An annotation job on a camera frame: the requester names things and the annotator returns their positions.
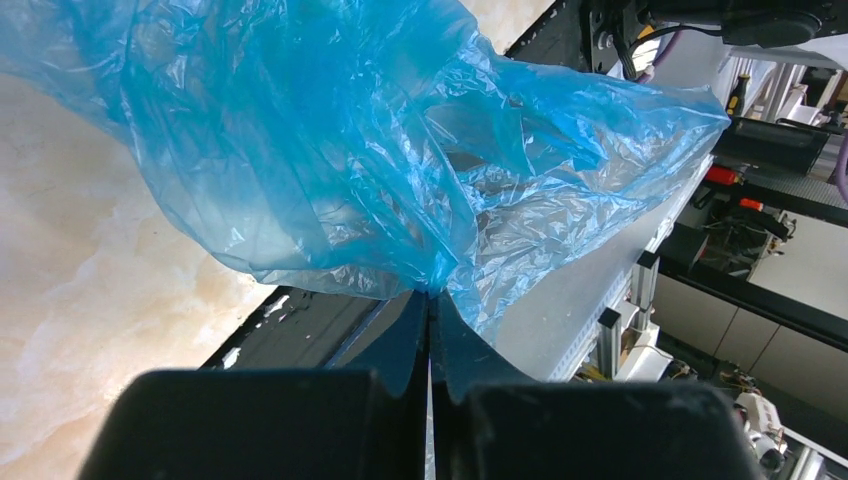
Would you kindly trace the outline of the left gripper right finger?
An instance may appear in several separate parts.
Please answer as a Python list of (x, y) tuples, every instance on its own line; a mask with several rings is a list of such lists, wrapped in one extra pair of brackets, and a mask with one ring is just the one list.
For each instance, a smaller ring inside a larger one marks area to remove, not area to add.
[(429, 302), (439, 479), (757, 479), (730, 400), (697, 382), (543, 382)]

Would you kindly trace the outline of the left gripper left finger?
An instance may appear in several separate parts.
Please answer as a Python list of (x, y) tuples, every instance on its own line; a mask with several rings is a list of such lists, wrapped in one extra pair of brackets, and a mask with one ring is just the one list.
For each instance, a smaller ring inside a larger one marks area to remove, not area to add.
[(159, 370), (118, 398), (83, 479), (421, 479), (427, 295), (347, 365)]

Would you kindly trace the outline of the blue plastic trash bag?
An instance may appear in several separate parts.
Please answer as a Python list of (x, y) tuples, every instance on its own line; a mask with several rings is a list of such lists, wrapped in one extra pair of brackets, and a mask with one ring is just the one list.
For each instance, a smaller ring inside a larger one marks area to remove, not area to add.
[(490, 341), (729, 125), (705, 87), (501, 56), (457, 1), (5, 1), (1, 69), (124, 143), (227, 267), (448, 292)]

